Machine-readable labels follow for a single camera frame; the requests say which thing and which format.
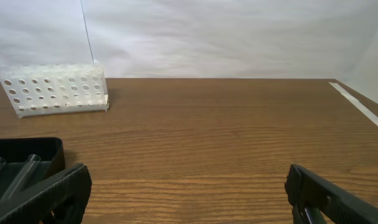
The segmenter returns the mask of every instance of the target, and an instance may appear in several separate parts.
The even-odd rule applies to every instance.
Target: white tape
[[[378,126],[378,117],[367,109],[359,100],[349,94],[338,83],[330,83],[336,90],[338,90],[345,98],[347,98],[356,108],[358,108],[364,115],[366,115],[374,124]]]

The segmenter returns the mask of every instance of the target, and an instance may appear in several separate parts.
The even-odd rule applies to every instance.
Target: wood grain
[[[0,85],[0,138],[63,139],[83,223],[292,223],[292,163],[378,207],[378,127],[328,82],[108,79],[106,113],[23,119]]]

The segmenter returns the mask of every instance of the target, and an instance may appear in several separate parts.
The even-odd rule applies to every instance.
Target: white backdrop
[[[82,1],[88,37],[78,0],[0,0],[0,70],[90,63],[91,46],[107,77],[338,78],[378,95],[363,84],[378,83],[378,0]]]

